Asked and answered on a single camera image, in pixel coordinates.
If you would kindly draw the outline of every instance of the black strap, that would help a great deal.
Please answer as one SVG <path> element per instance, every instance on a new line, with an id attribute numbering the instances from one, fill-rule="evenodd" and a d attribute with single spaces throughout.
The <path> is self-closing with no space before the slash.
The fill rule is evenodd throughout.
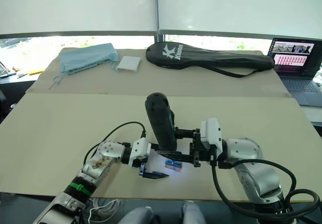
<path id="1" fill-rule="evenodd" d="M 216 67 L 213 67 L 213 66 L 208 66 L 208 65 L 203 65 L 201 66 L 205 69 L 209 69 L 209 70 L 212 70 L 214 72 L 217 72 L 217 73 L 220 73 L 220 74 L 224 74 L 225 76 L 229 76 L 229 77 L 235 77 L 235 78 L 243 78 L 243 77 L 247 77 L 251 74 L 254 74 L 256 72 L 259 72 L 261 70 L 259 69 L 256 69 L 254 70 L 253 72 L 249 73 L 249 74 L 236 74 L 236 73 L 232 73 L 232 72 L 228 72 L 228 71 L 225 71 L 225 70 L 222 70 L 222 69 L 218 69 Z"/>

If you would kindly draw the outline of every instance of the light blue cloth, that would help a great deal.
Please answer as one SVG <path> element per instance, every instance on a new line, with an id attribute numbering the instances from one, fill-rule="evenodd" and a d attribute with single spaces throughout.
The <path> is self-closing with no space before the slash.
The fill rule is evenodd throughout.
<path id="1" fill-rule="evenodd" d="M 106 61 L 119 61 L 117 51 L 111 43 L 61 52 L 59 57 L 62 74 L 54 78 L 54 82 L 57 84 L 67 74 L 74 74 Z"/>

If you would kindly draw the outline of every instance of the laptop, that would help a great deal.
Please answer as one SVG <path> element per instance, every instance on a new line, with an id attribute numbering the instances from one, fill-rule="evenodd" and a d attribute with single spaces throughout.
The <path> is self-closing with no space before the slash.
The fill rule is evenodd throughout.
<path id="1" fill-rule="evenodd" d="M 299 105 L 322 107 L 322 92 L 312 81 L 321 66 L 322 41 L 274 38 L 268 56 Z"/>

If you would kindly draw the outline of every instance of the laptop screen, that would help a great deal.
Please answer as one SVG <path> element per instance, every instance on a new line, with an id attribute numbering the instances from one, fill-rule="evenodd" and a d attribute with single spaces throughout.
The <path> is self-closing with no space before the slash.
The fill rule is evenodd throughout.
<path id="1" fill-rule="evenodd" d="M 277 74 L 311 79 L 322 61 L 322 41 L 274 38 L 268 55 Z"/>

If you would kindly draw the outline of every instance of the green band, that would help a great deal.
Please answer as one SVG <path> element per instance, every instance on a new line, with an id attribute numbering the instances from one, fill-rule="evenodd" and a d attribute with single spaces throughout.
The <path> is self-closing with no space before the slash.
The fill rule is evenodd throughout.
<path id="1" fill-rule="evenodd" d="M 92 192 L 90 192 L 89 190 L 87 190 L 84 185 L 81 185 L 81 184 L 76 184 L 74 182 L 71 182 L 69 184 L 71 187 L 74 187 L 76 190 L 84 193 L 85 195 L 88 195 L 88 196 L 91 196 L 92 195 Z"/>

